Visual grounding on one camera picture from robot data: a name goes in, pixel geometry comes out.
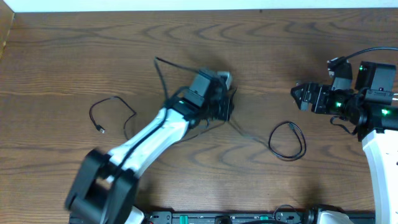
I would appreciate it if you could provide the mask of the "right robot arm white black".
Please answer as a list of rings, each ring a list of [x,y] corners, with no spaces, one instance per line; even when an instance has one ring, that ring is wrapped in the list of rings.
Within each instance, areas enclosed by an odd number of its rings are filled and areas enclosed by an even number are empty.
[[[330,65],[331,85],[305,83],[290,94],[300,110],[349,121],[368,161],[376,223],[397,223],[397,108],[392,105],[396,66],[361,62],[354,87],[351,65]]]

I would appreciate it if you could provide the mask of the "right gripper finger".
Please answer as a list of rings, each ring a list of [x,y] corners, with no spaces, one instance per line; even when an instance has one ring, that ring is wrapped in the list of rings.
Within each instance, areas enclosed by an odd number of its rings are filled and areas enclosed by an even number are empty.
[[[309,100],[311,98],[311,83],[300,84],[293,87],[290,91],[291,96],[295,100]]]
[[[309,102],[304,97],[295,100],[298,108],[302,111],[308,111]]]

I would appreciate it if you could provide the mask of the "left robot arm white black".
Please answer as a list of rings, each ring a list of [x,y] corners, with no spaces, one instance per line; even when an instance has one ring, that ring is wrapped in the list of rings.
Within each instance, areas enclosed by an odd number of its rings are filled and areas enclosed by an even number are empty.
[[[65,208],[84,223],[142,223],[135,207],[139,179],[171,145],[202,120],[227,121],[234,108],[229,72],[199,70],[190,86],[165,100],[157,116],[124,144],[83,159],[65,200]]]

